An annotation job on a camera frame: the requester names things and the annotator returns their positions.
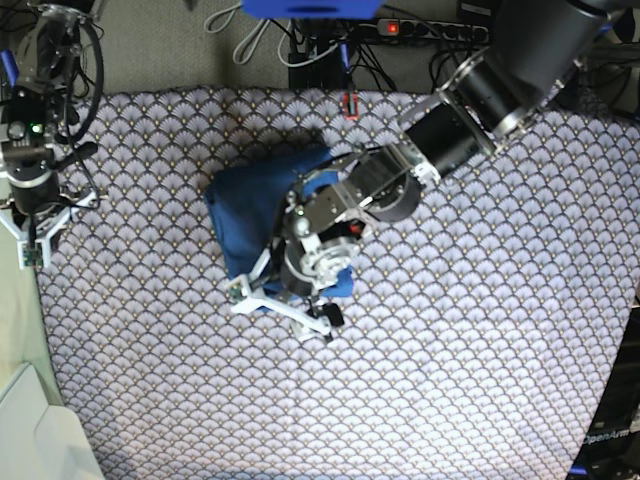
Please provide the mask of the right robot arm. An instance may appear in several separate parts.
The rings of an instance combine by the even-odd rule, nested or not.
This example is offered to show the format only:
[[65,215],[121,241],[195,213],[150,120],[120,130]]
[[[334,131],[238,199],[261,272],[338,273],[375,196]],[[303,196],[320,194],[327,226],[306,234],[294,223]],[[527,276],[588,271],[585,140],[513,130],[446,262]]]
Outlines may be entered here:
[[[46,268],[62,230],[77,211],[99,208],[94,181],[78,191],[61,185],[65,169],[98,151],[85,141],[104,93],[104,59],[95,24],[101,1],[32,1],[37,21],[17,52],[3,51],[11,86],[1,104],[1,177],[9,195],[1,202],[1,223],[14,237],[21,269]],[[95,60],[93,96],[80,118],[74,84],[81,71],[81,39]]]

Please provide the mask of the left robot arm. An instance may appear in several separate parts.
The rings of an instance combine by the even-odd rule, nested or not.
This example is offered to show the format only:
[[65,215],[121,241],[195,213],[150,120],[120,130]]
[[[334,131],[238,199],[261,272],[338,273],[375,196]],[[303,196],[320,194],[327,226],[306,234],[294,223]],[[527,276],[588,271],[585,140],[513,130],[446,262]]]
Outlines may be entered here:
[[356,148],[286,183],[260,255],[228,284],[232,311],[272,311],[291,321],[298,338],[330,340],[343,316],[323,294],[352,264],[372,223],[407,218],[426,185],[505,148],[629,8],[627,1],[504,2],[491,43],[428,97],[400,141]]

